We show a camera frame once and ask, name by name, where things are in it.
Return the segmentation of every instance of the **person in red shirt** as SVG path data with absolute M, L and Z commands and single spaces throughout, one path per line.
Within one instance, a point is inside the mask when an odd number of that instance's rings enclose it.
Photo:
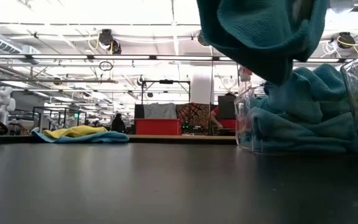
M 232 93 L 226 93 L 225 96 L 235 96 Z M 214 110 L 212 110 L 211 112 L 211 121 L 216 124 L 216 126 L 218 127 L 218 129 L 221 128 L 236 128 L 236 120 L 235 119 L 220 119 L 218 120 L 219 114 L 219 107 L 217 106 Z

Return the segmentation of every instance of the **desk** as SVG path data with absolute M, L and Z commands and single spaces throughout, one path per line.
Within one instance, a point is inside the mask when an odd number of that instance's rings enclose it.
M 188 144 L 5 144 L 0 223 L 358 224 L 358 157 Z
M 206 140 L 236 140 L 235 136 L 156 136 L 156 135 L 142 135 L 129 134 L 130 139 L 206 139 Z

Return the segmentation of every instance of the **metal frame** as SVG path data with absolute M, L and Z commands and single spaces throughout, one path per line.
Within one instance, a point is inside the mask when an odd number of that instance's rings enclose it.
M 190 90 L 191 90 L 191 85 L 190 85 L 190 81 L 174 81 L 174 80 L 143 80 L 142 81 L 142 90 L 141 90 L 141 94 L 142 94 L 142 105 L 143 105 L 143 95 L 144 93 L 154 84 L 154 83 L 160 83 L 160 84 L 166 84 L 166 85 L 171 85 L 173 83 L 179 83 L 179 85 L 189 94 L 189 103 L 190 103 Z M 151 83 L 149 85 L 149 87 L 147 87 L 146 89 L 144 89 L 144 86 L 146 83 Z M 185 87 L 183 87 L 183 85 L 181 85 L 181 83 L 187 83 L 189 85 L 189 90 L 187 91 Z
M 60 110 L 54 110 L 54 109 L 57 109 L 59 107 L 52 107 L 52 106 L 35 106 L 32 108 L 32 119 L 34 120 L 34 116 L 35 116 L 35 111 L 36 110 L 49 110 L 49 116 L 52 115 L 52 112 L 55 111 L 55 112 L 58 112 L 59 115 L 58 115 L 58 123 L 60 123 L 60 115 L 61 115 L 61 111 Z M 77 126 L 80 125 L 80 114 L 84 113 L 85 114 L 85 119 L 86 119 L 86 115 L 87 113 L 84 112 L 84 111 L 81 111 L 81 110 L 71 110 L 69 108 L 64 108 L 65 111 L 64 111 L 64 119 L 63 119 L 63 127 L 66 125 L 66 115 L 67 113 L 76 113 L 78 114 L 78 119 L 77 119 Z M 41 118 L 42 118 L 42 113 L 39 113 L 39 120 L 38 120 L 38 127 L 41 126 Z
M 186 55 L 53 55 L 53 54 L 0 54 L 0 59 L 9 60 L 163 60 L 163 61 L 197 61 L 197 62 L 231 62 L 228 57 L 220 56 L 186 56 Z M 347 63 L 354 60 L 354 58 L 309 58 L 306 62 L 301 63 Z

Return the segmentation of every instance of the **humanoid robot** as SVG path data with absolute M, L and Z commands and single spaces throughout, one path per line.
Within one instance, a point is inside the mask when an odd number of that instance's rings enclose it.
M 16 101 L 11 98 L 11 87 L 0 87 L 0 122 L 7 125 L 9 112 L 16 109 Z

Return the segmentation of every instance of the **person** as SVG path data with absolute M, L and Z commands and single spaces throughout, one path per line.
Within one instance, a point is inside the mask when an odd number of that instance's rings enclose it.
M 224 96 L 234 96 L 232 93 L 226 93 Z M 211 112 L 211 121 L 218 127 L 218 129 L 221 128 L 236 128 L 236 120 L 235 119 L 221 119 L 218 121 L 217 117 L 219 114 L 219 107 L 217 106 L 214 110 Z
M 118 113 L 116 114 L 116 117 L 114 118 L 114 120 L 111 123 L 111 130 L 112 131 L 117 131 L 119 133 L 123 133 L 125 131 L 125 124 L 122 121 L 121 118 L 121 114 Z

